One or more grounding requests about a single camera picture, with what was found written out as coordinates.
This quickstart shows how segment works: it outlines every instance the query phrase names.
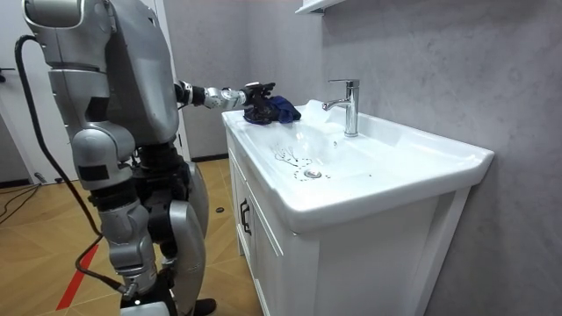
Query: faucet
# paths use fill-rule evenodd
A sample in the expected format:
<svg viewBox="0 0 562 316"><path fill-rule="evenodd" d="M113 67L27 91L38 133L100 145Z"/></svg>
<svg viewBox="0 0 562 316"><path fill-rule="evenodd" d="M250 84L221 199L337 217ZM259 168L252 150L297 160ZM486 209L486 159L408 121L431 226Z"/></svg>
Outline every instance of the faucet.
<svg viewBox="0 0 562 316"><path fill-rule="evenodd" d="M324 111L330 111L335 106L345 106L345 136L358 136L357 121L359 114L359 80L358 79L338 79L328 80L329 83L345 82L345 98L341 100L329 101L322 104Z"/></svg>

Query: bathroom sink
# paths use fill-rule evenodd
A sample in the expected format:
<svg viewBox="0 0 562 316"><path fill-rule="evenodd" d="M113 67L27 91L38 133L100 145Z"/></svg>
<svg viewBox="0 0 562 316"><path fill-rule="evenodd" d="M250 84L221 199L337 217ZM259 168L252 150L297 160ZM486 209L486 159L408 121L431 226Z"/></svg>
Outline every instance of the bathroom sink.
<svg viewBox="0 0 562 316"><path fill-rule="evenodd" d="M360 114L359 135L343 134L345 110L311 100L291 124L252 125L243 111L223 113L249 168L295 233L479 183L494 153Z"/></svg>

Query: faucet handle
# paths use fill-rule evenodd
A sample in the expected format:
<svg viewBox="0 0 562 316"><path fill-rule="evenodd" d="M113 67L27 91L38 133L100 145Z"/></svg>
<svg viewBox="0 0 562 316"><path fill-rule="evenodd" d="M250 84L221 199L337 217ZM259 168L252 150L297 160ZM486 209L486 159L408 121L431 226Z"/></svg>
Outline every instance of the faucet handle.
<svg viewBox="0 0 562 316"><path fill-rule="evenodd" d="M359 79L332 79L328 80L329 83L345 83L347 89L359 88Z"/></svg>

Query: black shoe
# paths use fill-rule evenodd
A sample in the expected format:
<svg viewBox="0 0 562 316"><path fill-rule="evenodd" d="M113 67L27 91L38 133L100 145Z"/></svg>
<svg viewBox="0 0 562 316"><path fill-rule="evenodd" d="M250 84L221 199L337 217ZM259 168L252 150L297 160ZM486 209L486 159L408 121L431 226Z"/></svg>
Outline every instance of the black shoe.
<svg viewBox="0 0 562 316"><path fill-rule="evenodd" d="M217 301L212 298L198 299L193 307L193 316L207 316L217 310Z"/></svg>

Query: sink drain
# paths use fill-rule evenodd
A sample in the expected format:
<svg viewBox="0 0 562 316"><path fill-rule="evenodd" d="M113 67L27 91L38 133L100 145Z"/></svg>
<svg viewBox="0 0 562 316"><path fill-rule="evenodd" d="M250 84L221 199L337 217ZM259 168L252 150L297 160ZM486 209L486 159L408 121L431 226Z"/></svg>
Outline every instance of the sink drain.
<svg viewBox="0 0 562 316"><path fill-rule="evenodd" d="M312 179L316 179L322 176L322 173L318 170L314 170L314 169L309 169L305 171L305 176L312 178Z"/></svg>

